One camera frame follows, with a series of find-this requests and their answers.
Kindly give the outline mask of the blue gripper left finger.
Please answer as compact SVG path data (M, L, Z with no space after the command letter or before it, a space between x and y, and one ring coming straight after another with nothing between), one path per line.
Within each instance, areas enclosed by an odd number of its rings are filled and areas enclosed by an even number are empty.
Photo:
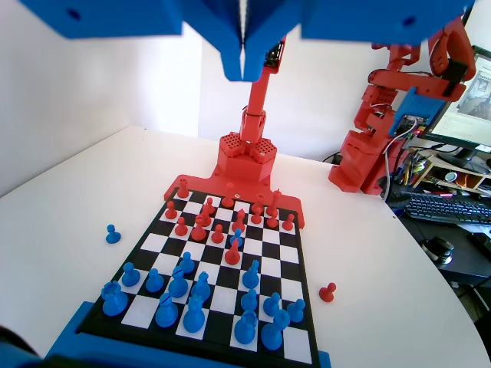
M242 79L238 1L31 0L22 4L68 39L181 35L186 22L219 51L227 79Z

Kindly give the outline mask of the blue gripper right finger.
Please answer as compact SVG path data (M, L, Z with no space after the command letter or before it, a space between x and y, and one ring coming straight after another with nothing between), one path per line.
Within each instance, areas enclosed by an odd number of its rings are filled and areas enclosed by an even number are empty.
M436 34L472 1L248 1L244 81L257 81L266 53L294 27L329 41L416 45Z

